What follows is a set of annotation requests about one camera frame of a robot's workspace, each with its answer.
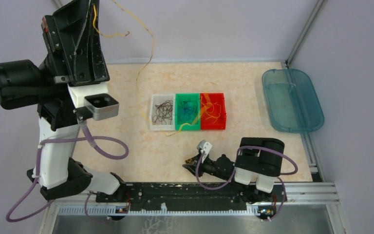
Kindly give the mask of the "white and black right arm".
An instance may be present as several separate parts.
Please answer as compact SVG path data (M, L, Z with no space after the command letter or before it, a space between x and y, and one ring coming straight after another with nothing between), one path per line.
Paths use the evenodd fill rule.
M256 175L255 196L267 201L274 194L274 183L281 174L284 143L275 138L243 137L236 160L226 155L216 160L209 158L213 145L202 140L197 145L198 154L187 159L183 168L197 177L204 173L228 182L249 185Z

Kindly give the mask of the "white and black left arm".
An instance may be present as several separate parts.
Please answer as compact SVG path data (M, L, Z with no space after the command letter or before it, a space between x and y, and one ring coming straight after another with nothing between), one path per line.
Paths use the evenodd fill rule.
M97 31L97 0L73 0L42 19L47 56L0 63L0 106L12 110L37 105L40 161L27 172L50 201L92 191L122 201L127 189L114 173L83 166L72 156L79 132L97 151L86 126L118 115L108 93L110 80Z

